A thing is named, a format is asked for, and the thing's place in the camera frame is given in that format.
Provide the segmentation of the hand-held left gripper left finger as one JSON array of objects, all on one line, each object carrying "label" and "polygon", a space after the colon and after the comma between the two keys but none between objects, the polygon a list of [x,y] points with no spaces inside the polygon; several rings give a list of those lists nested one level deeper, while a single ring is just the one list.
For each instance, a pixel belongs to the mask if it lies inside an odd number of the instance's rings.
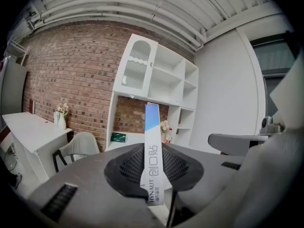
[{"label": "hand-held left gripper left finger", "polygon": [[104,169],[108,184],[122,196],[148,200],[148,191],[140,187],[144,171],[144,144],[137,143],[131,149],[111,159]]}]

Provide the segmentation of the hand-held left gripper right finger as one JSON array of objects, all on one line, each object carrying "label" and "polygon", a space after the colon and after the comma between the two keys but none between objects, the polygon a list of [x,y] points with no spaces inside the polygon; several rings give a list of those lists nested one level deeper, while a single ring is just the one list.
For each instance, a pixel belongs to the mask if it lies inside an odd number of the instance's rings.
[{"label": "hand-held left gripper right finger", "polygon": [[202,178],[204,168],[199,161],[162,144],[163,171],[174,191],[191,190]]}]

